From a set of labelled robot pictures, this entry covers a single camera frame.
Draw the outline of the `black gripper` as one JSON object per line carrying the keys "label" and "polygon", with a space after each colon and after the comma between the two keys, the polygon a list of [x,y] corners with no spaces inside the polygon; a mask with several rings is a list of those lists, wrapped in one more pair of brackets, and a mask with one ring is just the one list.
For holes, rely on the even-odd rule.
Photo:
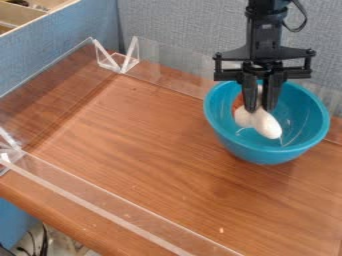
{"label": "black gripper", "polygon": [[276,107],[286,80],[311,77],[311,59],[315,55],[312,49],[282,46],[278,36],[255,38],[248,33],[240,48],[214,55],[214,80],[242,80],[244,109],[254,113],[258,100],[255,76],[263,79],[275,70],[263,80],[262,107],[270,112]]}

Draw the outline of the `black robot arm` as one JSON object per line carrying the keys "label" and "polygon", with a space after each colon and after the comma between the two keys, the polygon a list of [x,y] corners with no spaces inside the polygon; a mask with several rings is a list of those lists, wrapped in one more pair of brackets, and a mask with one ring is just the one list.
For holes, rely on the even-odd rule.
{"label": "black robot arm", "polygon": [[[286,24],[288,4],[292,3],[303,15],[296,28]],[[262,107],[271,111],[278,103],[282,85],[288,79],[311,77],[312,49],[282,45],[282,28],[298,33],[307,24],[307,12],[299,0],[248,0],[246,44],[226,52],[216,52],[214,80],[236,81],[242,86],[244,109],[256,110],[258,81],[263,84]]]}

